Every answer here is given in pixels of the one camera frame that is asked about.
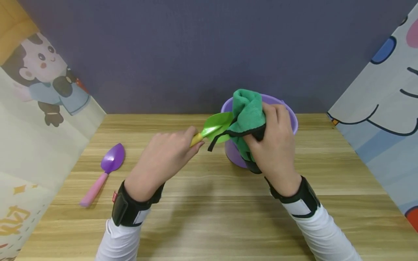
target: purple toy shovel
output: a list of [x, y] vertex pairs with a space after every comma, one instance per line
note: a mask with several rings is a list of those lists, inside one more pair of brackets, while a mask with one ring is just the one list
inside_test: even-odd
[[80, 201], [80, 206], [87, 208], [91, 205], [109, 174], [112, 171], [117, 170], [122, 165], [124, 158], [125, 148], [120, 143], [116, 144], [112, 149], [110, 149], [106, 153], [106, 155], [102, 159], [102, 163], [100, 164], [104, 172], [100, 175], [100, 177], [92, 185], [92, 187], [84, 196], [84, 198]]

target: green toy shovel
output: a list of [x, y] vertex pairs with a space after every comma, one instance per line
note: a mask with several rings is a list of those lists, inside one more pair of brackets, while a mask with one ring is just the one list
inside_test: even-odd
[[[232, 112], [222, 112], [210, 116], [203, 125], [203, 130], [201, 133], [196, 134], [191, 140], [190, 147], [203, 140], [203, 138], [208, 138], [212, 141], [213, 138], [225, 130], [231, 125], [233, 120]], [[229, 140], [229, 135], [223, 135], [218, 138], [216, 143], [221, 143]]]

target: left hand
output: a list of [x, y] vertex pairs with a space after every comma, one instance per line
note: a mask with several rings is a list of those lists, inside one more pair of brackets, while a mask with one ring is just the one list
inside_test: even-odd
[[139, 202], [149, 200], [197, 154], [203, 141], [190, 147], [195, 127], [174, 133], [157, 133], [142, 152], [138, 163], [125, 179], [129, 196]]

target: purple wall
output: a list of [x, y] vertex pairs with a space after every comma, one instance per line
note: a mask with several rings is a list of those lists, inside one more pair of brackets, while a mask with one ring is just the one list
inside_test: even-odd
[[326, 112], [417, 0], [20, 0], [107, 113]]

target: yellow stars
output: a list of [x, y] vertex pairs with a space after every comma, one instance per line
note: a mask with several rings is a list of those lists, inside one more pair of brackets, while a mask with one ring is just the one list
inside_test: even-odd
[[[32, 188], [37, 188], [38, 187], [38, 184], [34, 184], [31, 187]], [[19, 193], [23, 193], [23, 192], [26, 191], [26, 185], [22, 185], [22, 186], [19, 186], [19, 187], [14, 187], [13, 189], [14, 189], [13, 195], [16, 195], [16, 194], [19, 194]]]
[[26, 185], [23, 185], [23, 186], [20, 186], [20, 187], [14, 187], [15, 191], [14, 191], [13, 195], [25, 192], [25, 188], [26, 188]]

